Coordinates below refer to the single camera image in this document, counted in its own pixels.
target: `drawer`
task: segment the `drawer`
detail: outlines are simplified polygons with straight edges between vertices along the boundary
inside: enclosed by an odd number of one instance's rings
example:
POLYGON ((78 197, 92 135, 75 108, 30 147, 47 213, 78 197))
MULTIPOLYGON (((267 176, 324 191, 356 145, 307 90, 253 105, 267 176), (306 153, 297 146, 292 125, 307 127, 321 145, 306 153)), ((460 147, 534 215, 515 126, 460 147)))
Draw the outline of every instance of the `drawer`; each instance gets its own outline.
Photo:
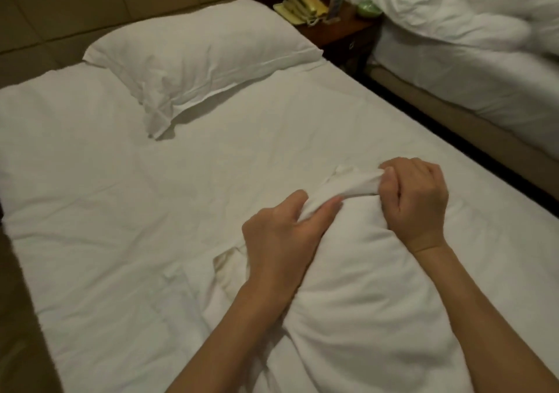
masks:
POLYGON ((381 24, 374 24, 351 36, 347 36, 324 47, 324 57, 334 65, 341 65, 348 59, 373 49, 380 34, 381 24))

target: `pillowcase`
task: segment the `pillowcase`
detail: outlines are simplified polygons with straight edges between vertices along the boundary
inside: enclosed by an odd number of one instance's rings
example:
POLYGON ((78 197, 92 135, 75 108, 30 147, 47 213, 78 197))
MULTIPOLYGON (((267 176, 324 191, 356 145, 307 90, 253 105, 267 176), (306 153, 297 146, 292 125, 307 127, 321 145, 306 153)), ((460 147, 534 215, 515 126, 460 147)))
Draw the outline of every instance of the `pillowcase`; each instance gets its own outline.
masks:
MULTIPOLYGON (((305 203, 301 219, 331 197, 346 198, 283 328, 318 391, 471 393, 437 289, 386 227, 377 195, 381 174, 339 169, 305 203)), ((218 255, 213 266, 215 284, 232 302, 250 271, 244 242, 218 255)), ((208 319, 218 300, 203 297, 208 319)), ((292 355, 276 353, 267 361, 268 372, 281 380, 274 369, 292 361, 292 355)))
POLYGON ((207 97, 321 56, 281 16, 237 0, 125 26, 89 46, 84 60, 122 80, 144 105, 146 129, 157 138, 207 97))

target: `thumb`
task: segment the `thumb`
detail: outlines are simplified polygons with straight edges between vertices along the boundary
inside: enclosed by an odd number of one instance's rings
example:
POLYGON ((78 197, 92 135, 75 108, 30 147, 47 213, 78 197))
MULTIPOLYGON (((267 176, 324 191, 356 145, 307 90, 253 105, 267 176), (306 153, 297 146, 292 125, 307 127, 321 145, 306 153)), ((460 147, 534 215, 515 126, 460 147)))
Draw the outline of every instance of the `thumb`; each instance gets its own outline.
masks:
POLYGON ((398 192, 400 185, 398 177, 393 167, 387 167, 378 186, 378 195, 381 197, 382 211, 386 214, 393 215, 400 209, 400 199, 398 192))
POLYGON ((330 228, 334 222, 334 218, 342 208, 342 196, 336 196, 325 202, 308 220, 303 222, 305 230, 308 230, 312 236, 320 239, 322 235, 330 228))

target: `hand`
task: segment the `hand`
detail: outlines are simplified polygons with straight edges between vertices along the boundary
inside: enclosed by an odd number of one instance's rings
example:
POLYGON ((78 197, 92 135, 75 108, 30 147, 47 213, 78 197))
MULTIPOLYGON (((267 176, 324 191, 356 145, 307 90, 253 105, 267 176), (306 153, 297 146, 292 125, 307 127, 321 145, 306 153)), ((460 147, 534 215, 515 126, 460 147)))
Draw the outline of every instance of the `hand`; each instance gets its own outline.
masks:
POLYGON ((279 314, 293 299, 322 235, 342 206, 342 197, 332 198, 311 218, 298 223, 308 198, 306 192, 297 190, 243 224, 250 264, 247 284, 278 304, 279 314))
POLYGON ((388 228, 414 255, 446 246, 448 190, 441 168, 419 158, 395 158, 379 168, 385 170, 378 193, 388 228))

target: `forearm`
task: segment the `forearm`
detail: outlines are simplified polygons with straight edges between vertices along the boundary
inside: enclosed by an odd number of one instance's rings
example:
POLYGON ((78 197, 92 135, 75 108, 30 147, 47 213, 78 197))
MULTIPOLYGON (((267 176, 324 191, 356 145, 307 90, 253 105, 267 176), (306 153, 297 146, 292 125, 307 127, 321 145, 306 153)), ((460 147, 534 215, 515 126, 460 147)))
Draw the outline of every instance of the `forearm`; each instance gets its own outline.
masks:
POLYGON ((477 393, 559 392, 559 382, 481 292, 449 247, 416 258, 433 280, 477 393))
POLYGON ((167 393, 223 393, 242 383, 255 348, 281 313, 245 284, 204 345, 167 389, 167 393))

